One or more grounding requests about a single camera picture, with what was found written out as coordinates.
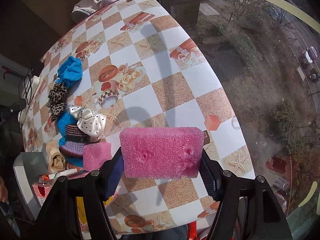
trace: navy cloth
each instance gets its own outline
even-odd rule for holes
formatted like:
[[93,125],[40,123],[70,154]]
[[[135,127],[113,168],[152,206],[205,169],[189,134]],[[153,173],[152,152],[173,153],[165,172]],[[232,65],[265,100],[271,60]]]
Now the navy cloth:
[[56,83],[65,83],[70,88],[76,81],[82,78],[82,62],[72,56],[58,68],[58,80]]

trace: blue cloth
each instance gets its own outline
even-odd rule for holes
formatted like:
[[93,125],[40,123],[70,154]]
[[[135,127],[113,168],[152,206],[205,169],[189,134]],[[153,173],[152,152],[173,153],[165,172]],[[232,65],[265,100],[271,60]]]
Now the blue cloth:
[[62,145],[65,145],[66,144],[66,137],[63,136],[62,138],[60,138],[59,140],[59,147],[61,147]]
[[71,123],[77,123],[78,120],[74,118],[71,114],[63,112],[58,116],[57,127],[59,132],[62,135],[62,138],[59,140],[59,147],[66,144],[66,126]]
[[58,80],[56,83],[65,83],[70,88],[76,81],[82,78],[82,62],[72,56],[58,68]]
[[66,158],[66,161],[70,163],[71,165],[74,165],[76,167],[83,168],[83,161],[80,158]]

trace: dirt ground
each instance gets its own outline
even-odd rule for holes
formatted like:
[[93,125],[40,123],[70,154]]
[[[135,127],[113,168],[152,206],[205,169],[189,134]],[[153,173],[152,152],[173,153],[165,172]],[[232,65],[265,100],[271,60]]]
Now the dirt ground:
[[[217,26],[227,24],[233,3],[230,0],[205,0],[220,15],[205,16],[199,12],[197,26],[187,30],[198,45],[222,86],[235,111],[247,143],[256,175],[264,175],[270,183],[272,174],[267,172],[266,161],[273,155],[283,155],[283,143],[272,134],[268,116],[275,105],[289,101],[298,113],[301,125],[308,125],[316,116],[316,110],[306,81],[297,72],[299,63],[287,45],[288,37],[281,30],[271,28],[263,32],[252,29],[237,29],[231,19],[230,32],[241,30],[250,37],[256,48],[257,59],[248,66],[248,60],[223,35]],[[312,180],[307,179],[305,189],[309,190]],[[299,187],[290,208],[295,208],[307,193]]]

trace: checkered tablecloth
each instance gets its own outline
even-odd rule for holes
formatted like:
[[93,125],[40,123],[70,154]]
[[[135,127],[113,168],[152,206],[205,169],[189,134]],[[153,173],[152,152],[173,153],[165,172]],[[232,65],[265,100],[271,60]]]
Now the checkered tablecloth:
[[[204,149],[211,159],[237,176],[255,178],[217,76],[156,0],[119,0],[78,24],[46,53],[23,126],[26,151],[41,151],[43,143],[61,138],[46,103],[58,68],[70,55],[83,61],[83,76],[69,89],[68,106],[85,106],[108,117],[103,140],[112,143],[112,154],[127,127],[198,127],[206,131]],[[119,234],[184,225],[209,218],[215,209],[200,175],[180,180],[123,176],[118,190],[107,214]],[[212,217],[201,220],[201,226],[210,226]]]

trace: pink sponge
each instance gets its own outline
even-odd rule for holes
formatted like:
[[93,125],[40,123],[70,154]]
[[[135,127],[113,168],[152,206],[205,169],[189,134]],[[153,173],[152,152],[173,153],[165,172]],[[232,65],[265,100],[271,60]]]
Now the pink sponge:
[[97,170],[105,161],[111,159],[111,143],[87,144],[83,148],[83,169],[85,171]]
[[120,133],[127,178],[195,178],[204,132],[196,127],[127,128]]

